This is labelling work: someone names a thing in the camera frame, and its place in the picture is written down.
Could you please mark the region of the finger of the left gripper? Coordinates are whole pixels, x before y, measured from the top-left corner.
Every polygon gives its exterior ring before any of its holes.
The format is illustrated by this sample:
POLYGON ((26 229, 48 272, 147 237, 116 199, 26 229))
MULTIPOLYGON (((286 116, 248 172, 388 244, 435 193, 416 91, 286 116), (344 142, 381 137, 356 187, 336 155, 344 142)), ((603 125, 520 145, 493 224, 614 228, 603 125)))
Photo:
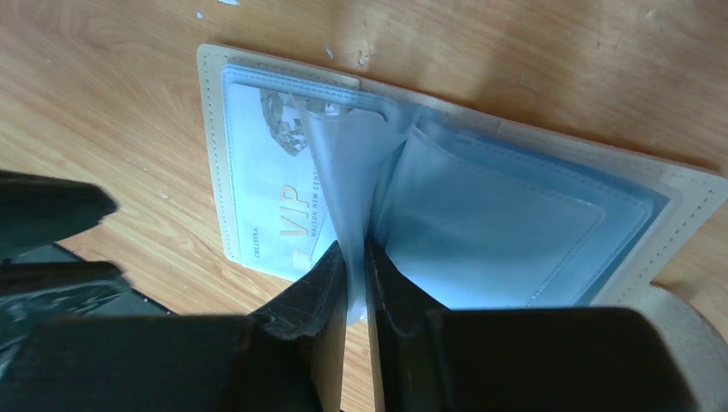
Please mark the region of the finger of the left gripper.
POLYGON ((90 183, 1 171, 1 259, 97 226, 118 204, 90 183))
POLYGON ((137 291, 110 262, 1 264, 1 362, 52 318, 157 316, 171 311, 137 291))

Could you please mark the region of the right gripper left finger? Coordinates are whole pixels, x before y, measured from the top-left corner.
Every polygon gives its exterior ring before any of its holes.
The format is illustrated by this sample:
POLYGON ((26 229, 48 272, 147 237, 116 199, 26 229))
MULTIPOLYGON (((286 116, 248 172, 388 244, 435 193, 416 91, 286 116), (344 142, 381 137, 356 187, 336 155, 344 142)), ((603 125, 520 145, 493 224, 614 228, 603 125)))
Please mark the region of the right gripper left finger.
POLYGON ((8 364, 4 411, 337 411, 346 265, 331 244, 247 315, 68 316, 8 364))

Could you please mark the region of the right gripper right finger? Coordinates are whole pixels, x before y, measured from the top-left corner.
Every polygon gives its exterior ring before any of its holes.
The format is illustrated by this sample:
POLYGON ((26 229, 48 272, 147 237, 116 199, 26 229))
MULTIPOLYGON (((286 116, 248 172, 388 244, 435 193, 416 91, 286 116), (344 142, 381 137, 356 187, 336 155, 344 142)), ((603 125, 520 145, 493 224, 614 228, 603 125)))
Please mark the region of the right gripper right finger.
POLYGON ((696 411, 655 327, 623 307, 451 310, 365 252, 378 411, 696 411))

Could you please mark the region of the beige card holder wallet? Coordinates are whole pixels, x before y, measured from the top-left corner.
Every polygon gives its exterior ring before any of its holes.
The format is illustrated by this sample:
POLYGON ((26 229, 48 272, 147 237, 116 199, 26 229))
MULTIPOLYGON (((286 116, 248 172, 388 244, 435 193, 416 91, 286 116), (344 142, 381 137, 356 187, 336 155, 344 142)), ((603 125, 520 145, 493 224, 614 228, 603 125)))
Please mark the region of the beige card holder wallet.
POLYGON ((714 173, 359 76, 211 44, 197 67, 223 249, 238 264, 228 87, 382 114, 299 110, 349 269, 350 322, 365 317, 367 239, 451 309, 633 306, 727 198, 714 173))

